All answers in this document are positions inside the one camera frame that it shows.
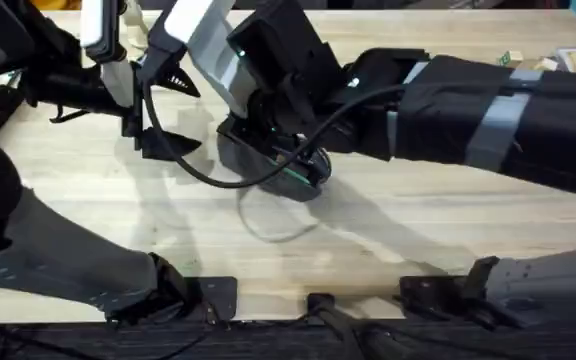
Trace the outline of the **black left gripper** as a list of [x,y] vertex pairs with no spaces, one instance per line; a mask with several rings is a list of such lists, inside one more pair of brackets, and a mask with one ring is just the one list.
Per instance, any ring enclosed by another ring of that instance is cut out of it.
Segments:
[[[120,106],[106,89],[101,79],[101,66],[82,68],[73,65],[55,65],[45,71],[26,69],[21,77],[21,92],[31,107],[39,102],[57,106],[52,123],[64,123],[88,113],[100,113],[121,119],[121,135],[134,139],[134,149],[141,150],[142,157],[150,160],[174,161],[175,156],[186,156],[197,150],[202,142],[181,134],[163,131],[164,141],[158,132],[149,127],[143,130],[141,90],[137,87],[135,70],[137,63],[128,62],[128,86],[133,104]],[[200,98],[196,85],[179,66],[169,68],[159,78],[163,88]]]

